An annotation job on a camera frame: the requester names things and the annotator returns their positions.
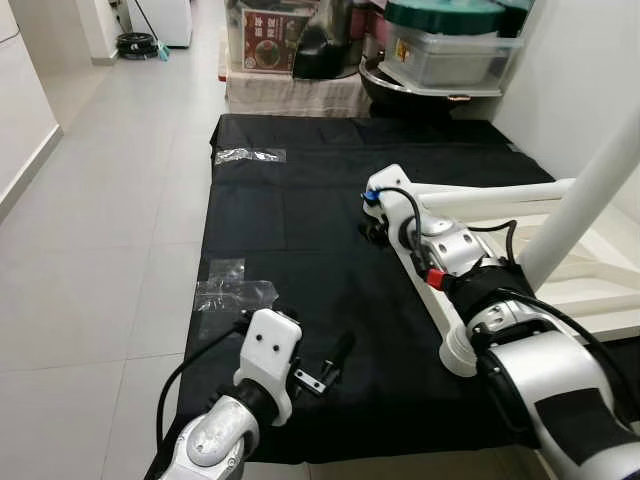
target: mop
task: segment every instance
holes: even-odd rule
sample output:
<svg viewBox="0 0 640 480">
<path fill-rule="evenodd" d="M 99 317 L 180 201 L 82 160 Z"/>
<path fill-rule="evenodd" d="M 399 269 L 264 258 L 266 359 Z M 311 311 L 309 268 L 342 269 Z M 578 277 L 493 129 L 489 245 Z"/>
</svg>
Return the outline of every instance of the mop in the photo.
<svg viewBox="0 0 640 480">
<path fill-rule="evenodd" d="M 160 41 L 160 39 L 158 38 L 158 35 L 156 35 L 155 30 L 151 26 L 151 23 L 149 22 L 149 19 L 145 15 L 144 10 L 142 10 L 142 7 L 140 6 L 140 3 L 138 2 L 138 0 L 133 0 L 133 1 L 136 2 L 136 6 L 138 7 L 138 10 L 140 10 L 140 13 L 142 14 L 142 18 L 144 18 L 144 21 L 149 27 L 149 30 L 151 30 L 151 33 L 153 34 L 153 38 L 156 39 L 156 45 L 158 47 L 158 57 L 160 57 L 160 60 L 162 60 L 163 62 L 166 62 L 167 60 L 169 60 L 169 47 L 167 47 L 164 44 L 164 42 Z"/>
</svg>

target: clear plastic box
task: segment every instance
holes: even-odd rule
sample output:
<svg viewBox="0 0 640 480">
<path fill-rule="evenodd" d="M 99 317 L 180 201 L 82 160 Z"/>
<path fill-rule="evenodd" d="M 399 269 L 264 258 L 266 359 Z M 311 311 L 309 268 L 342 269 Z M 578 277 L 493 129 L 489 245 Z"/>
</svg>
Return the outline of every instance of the clear plastic box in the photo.
<svg viewBox="0 0 640 480">
<path fill-rule="evenodd" d="M 440 35 L 389 23 L 381 69 L 408 88 L 497 91 L 518 38 Z"/>
</svg>

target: white pole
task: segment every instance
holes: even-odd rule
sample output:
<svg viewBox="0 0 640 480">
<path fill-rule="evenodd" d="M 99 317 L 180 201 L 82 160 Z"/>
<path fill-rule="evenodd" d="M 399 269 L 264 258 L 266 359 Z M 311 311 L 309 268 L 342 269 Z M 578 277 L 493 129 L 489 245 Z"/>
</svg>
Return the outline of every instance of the white pole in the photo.
<svg viewBox="0 0 640 480">
<path fill-rule="evenodd" d="M 420 198 L 420 202 L 425 208 L 469 203 L 486 205 L 555 200 L 562 198 L 565 192 L 573 185 L 573 182 L 573 178 L 566 178 L 556 182 L 514 185 L 511 187 L 468 188 L 449 192 L 423 193 L 418 198 Z"/>
<path fill-rule="evenodd" d="M 640 163 L 640 109 L 600 149 L 518 257 L 537 290 Z"/>
</svg>

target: black tablecloth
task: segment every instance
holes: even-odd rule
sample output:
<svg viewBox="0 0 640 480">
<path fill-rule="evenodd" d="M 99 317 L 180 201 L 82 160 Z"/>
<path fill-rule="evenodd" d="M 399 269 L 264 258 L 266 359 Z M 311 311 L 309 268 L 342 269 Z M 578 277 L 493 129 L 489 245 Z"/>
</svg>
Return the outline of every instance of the black tablecloth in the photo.
<svg viewBox="0 0 640 480">
<path fill-rule="evenodd" d="M 199 276 L 209 261 L 244 258 L 247 280 L 270 280 L 277 305 L 303 325 L 303 368 L 317 368 L 342 332 L 357 344 L 344 379 L 323 400 L 301 397 L 284 427 L 263 432 L 252 460 L 322 463 L 358 457 L 479 449 L 510 443 L 476 379 L 449 373 L 440 335 L 391 248 L 358 233 L 368 177 L 398 163 L 414 182 L 503 186 L 552 180 L 487 122 L 439 127 L 393 119 L 225 115 L 213 156 L 232 148 L 286 162 L 240 159 L 214 167 Z M 233 318 L 194 313 L 186 355 Z M 231 382 L 242 338 L 232 337 L 182 377 L 173 440 Z M 637 342 L 615 353 L 640 378 Z"/>
</svg>

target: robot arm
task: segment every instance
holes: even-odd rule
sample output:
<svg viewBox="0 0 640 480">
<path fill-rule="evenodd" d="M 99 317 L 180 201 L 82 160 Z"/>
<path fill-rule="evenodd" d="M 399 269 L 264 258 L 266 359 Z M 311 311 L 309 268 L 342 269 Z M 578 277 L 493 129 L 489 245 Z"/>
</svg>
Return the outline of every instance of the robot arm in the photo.
<svg viewBox="0 0 640 480">
<path fill-rule="evenodd" d="M 182 430 L 161 480 L 242 478 L 244 461 L 258 446 L 260 431 L 284 425 L 291 416 L 291 396 L 302 389 L 322 396 L 339 380 L 353 335 L 340 339 L 318 379 L 292 368 L 300 361 L 296 350 L 301 338 L 300 325 L 283 313 L 263 309 L 253 314 L 234 386 Z"/>
<path fill-rule="evenodd" d="M 453 342 L 441 348 L 445 365 L 469 376 L 452 346 L 475 357 L 505 423 L 561 479 L 640 479 L 640 437 L 615 415 L 600 364 L 541 308 L 512 252 L 498 258 L 466 225 L 431 215 L 416 200 L 420 187 L 388 167 L 369 180 L 364 211 L 377 220 L 369 237 L 393 246 L 427 308 L 437 302 L 423 295 L 426 285 L 448 298 L 436 319 Z"/>
</svg>

